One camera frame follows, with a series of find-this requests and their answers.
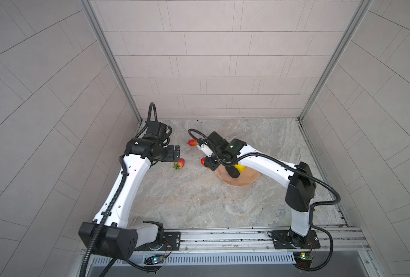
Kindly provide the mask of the red fake strawberry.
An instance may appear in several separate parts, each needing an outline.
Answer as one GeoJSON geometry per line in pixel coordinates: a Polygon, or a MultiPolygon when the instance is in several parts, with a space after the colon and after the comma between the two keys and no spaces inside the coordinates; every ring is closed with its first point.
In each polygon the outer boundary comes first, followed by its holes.
{"type": "Polygon", "coordinates": [[[180,158],[179,161],[175,162],[173,165],[173,168],[175,170],[181,170],[185,165],[185,160],[183,158],[180,158]]]}

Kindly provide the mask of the dark fake avocado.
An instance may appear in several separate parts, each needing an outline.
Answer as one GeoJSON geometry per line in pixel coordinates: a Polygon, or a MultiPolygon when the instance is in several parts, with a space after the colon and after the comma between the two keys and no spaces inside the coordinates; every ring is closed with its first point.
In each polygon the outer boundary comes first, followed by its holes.
{"type": "Polygon", "coordinates": [[[238,178],[240,176],[240,172],[235,166],[225,167],[225,169],[231,178],[238,178]]]}

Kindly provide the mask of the yellow fake lemon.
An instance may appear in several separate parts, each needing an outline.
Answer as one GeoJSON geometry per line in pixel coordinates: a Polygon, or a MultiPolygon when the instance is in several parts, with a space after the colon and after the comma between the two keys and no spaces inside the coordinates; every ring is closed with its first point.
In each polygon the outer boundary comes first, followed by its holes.
{"type": "Polygon", "coordinates": [[[242,173],[247,169],[246,166],[242,166],[242,165],[235,165],[235,168],[238,170],[239,173],[242,173]]]}

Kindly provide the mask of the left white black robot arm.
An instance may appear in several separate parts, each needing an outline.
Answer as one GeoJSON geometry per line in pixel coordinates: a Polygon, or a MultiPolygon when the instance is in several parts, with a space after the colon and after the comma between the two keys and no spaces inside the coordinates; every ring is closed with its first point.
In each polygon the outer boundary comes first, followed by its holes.
{"type": "Polygon", "coordinates": [[[164,244],[163,225],[144,222],[128,227],[132,203],[143,177],[153,162],[178,162],[180,146],[163,146],[156,140],[130,140],[120,156],[121,170],[110,194],[92,222],[84,222],[79,236],[88,255],[128,260],[142,247],[160,249],[164,244]]]}

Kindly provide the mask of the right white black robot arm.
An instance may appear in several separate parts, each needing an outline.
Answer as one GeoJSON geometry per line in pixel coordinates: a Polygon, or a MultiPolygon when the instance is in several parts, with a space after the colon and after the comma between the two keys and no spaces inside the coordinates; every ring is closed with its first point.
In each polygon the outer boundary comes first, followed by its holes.
{"type": "Polygon", "coordinates": [[[312,173],[309,165],[275,161],[239,139],[227,142],[217,132],[196,141],[198,148],[206,155],[202,159],[203,166],[216,172],[227,185],[247,187],[263,174],[286,188],[285,203],[291,209],[292,221],[283,241],[296,248],[310,244],[310,206],[316,184],[310,180],[312,173]]]}

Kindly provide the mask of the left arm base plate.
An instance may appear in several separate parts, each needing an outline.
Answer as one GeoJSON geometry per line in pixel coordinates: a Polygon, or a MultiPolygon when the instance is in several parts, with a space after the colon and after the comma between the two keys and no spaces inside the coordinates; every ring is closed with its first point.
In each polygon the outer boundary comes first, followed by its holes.
{"type": "Polygon", "coordinates": [[[155,242],[144,244],[136,251],[170,251],[180,249],[180,232],[164,232],[162,238],[157,239],[155,242]]]}

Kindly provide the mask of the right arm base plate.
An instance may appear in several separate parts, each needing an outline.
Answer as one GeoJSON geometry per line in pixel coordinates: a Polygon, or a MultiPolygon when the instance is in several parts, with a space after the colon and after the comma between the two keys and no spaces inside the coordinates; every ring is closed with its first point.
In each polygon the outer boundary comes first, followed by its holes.
{"type": "Polygon", "coordinates": [[[317,233],[310,229],[303,237],[292,230],[268,231],[267,235],[273,240],[275,249],[319,249],[320,242],[317,233]]]}

